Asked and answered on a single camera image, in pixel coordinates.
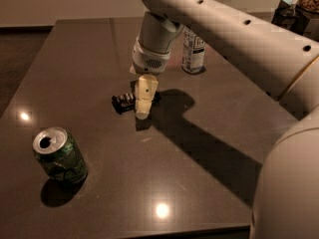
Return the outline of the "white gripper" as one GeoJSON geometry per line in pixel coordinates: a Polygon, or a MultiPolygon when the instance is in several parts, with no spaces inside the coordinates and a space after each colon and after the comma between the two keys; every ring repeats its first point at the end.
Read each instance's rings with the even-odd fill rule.
{"type": "Polygon", "coordinates": [[[167,65],[170,53],[161,54],[153,52],[142,46],[136,40],[132,51],[132,74],[142,75],[135,84],[136,117],[145,120],[151,111],[152,101],[158,89],[159,82],[154,75],[161,74],[167,65]]]}

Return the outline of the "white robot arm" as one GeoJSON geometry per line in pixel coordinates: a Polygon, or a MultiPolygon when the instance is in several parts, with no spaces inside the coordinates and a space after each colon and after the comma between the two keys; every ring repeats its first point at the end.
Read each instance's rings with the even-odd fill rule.
{"type": "Polygon", "coordinates": [[[229,66],[228,91],[268,97],[296,118],[262,162],[249,239],[319,238],[317,42],[215,0],[141,0],[144,21],[131,70],[136,116],[146,119],[171,46],[189,28],[229,66]]]}

